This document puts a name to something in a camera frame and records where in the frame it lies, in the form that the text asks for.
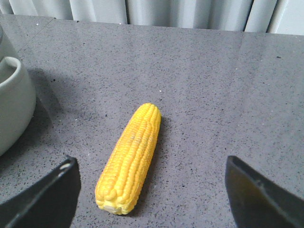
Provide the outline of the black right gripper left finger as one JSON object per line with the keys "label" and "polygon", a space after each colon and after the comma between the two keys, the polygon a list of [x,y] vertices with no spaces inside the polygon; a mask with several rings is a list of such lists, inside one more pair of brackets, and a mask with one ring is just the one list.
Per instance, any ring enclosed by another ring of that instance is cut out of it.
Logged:
{"label": "black right gripper left finger", "polygon": [[52,172],[0,206],[2,228],[68,228],[81,190],[77,159],[67,157]]}

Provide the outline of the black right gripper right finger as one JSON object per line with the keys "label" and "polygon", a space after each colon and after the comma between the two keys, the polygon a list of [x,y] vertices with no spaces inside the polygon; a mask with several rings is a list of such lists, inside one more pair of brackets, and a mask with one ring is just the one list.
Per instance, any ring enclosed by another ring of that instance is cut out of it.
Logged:
{"label": "black right gripper right finger", "polygon": [[304,201],[237,156],[228,156],[225,186],[238,228],[302,228]]}

